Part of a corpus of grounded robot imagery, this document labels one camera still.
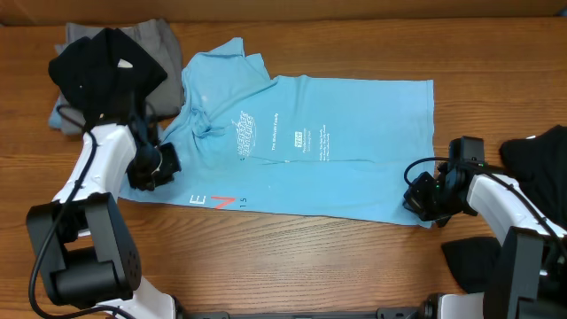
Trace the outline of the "light blue printed t-shirt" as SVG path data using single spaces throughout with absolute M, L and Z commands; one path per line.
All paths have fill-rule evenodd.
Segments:
M 432 81 L 271 77 L 236 37 L 183 69 L 185 103 L 166 128 L 181 169 L 124 199 L 416 226 L 406 167 L 432 171 Z

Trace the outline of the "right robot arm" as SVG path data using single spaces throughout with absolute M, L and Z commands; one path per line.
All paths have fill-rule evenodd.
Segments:
M 438 157 L 438 175 L 408 182 L 404 206 L 440 227 L 455 214 L 481 215 L 501 245 L 487 288 L 433 294 L 414 318 L 564 318 L 566 232 L 521 192 L 518 182 L 485 162 L 484 142 L 463 136 Z

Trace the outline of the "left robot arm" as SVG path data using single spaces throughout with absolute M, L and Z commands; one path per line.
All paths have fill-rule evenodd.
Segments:
M 70 317 L 184 318 L 183 306 L 142 274 L 141 258 L 117 199 L 124 181 L 140 191 L 170 183 L 181 169 L 175 148 L 158 139 L 151 105 L 134 91 L 85 110 L 82 152 L 54 199 L 27 213 L 35 253 L 30 306 L 42 318 L 37 282 Z

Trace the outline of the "black t-shirt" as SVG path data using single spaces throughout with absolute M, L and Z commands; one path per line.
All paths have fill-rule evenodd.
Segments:
M 505 168 L 519 181 L 524 195 L 553 223 L 566 227 L 566 127 L 557 125 L 533 139 L 501 145 Z M 441 246 L 447 266 L 467 293 L 484 291 L 501 245 L 494 237 L 471 237 Z

